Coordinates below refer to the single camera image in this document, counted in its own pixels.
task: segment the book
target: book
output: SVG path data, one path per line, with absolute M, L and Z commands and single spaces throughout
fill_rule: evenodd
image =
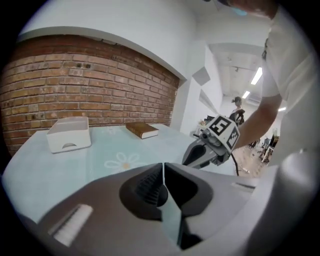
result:
M 157 136 L 159 130 L 144 122 L 128 122 L 125 127 L 141 139 Z

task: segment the brick wall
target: brick wall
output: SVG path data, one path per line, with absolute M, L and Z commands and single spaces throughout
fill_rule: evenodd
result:
M 170 124 L 179 79 L 122 45 L 74 35 L 17 45 L 2 72 L 5 143 L 13 155 L 58 118 L 89 117 L 90 126 Z

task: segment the white box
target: white box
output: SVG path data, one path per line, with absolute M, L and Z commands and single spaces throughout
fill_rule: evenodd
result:
M 88 117 L 59 119 L 48 131 L 46 138 L 52 153 L 88 148 L 91 146 Z

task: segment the white wall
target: white wall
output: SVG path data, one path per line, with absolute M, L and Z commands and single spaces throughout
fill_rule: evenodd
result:
M 193 42 L 191 49 L 189 70 L 195 73 L 198 69 L 204 70 L 209 81 L 201 86 L 190 73 L 188 77 L 191 78 L 178 89 L 170 127 L 186 135 L 192 135 L 198 122 L 207 115 L 218 113 L 223 97 L 218 65 L 210 49 L 202 42 Z
M 184 79 L 195 32 L 195 17 L 181 0 L 50 0 L 20 38 L 76 34 L 111 40 Z
M 220 114 L 226 117 L 229 117 L 233 110 L 235 110 L 237 107 L 234 103 L 232 103 L 232 97 L 223 96 L 221 107 L 220 107 Z M 257 106 L 247 104 L 245 102 L 242 103 L 242 108 L 245 110 L 245 113 L 243 114 L 244 120 L 248 120 L 248 118 L 257 110 Z M 275 121 L 271 125 L 270 129 L 266 132 L 264 136 L 261 138 L 264 140 L 267 136 L 269 139 L 272 138 L 273 135 L 273 129 L 277 128 L 277 135 L 280 136 L 280 126 L 281 126 L 281 120 L 282 120 L 282 113 L 279 113 L 276 117 Z
M 214 106 L 214 109 L 219 112 L 223 93 L 221 88 L 222 85 L 220 81 L 218 64 L 215 56 L 212 54 L 208 47 L 206 47 L 206 56 L 207 58 L 205 59 L 205 67 L 208 70 L 210 81 L 202 86 L 202 90 L 210 99 L 211 103 Z

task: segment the desk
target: desk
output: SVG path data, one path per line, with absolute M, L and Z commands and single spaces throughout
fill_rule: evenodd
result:
M 140 139 L 125 126 L 90 128 L 92 146 L 52 154 L 47 130 L 37 131 L 6 167 L 2 183 L 16 211 L 38 222 L 54 205 L 84 185 L 154 163 L 181 163 L 195 139 L 163 124 L 152 125 L 159 135 Z M 204 170 L 235 175 L 232 159 Z
M 268 154 L 269 154 L 269 152 L 272 150 L 272 151 L 274 151 L 274 147 L 272 147 L 272 146 L 269 146 L 268 147 L 268 149 L 266 150 L 266 152 L 265 152 L 265 154 L 264 154 L 264 157 L 263 157 L 263 159 L 262 159 L 262 161 L 261 161 L 261 163 L 263 163 L 265 160 L 266 160 L 266 158 L 267 158 L 267 156 L 268 156 Z

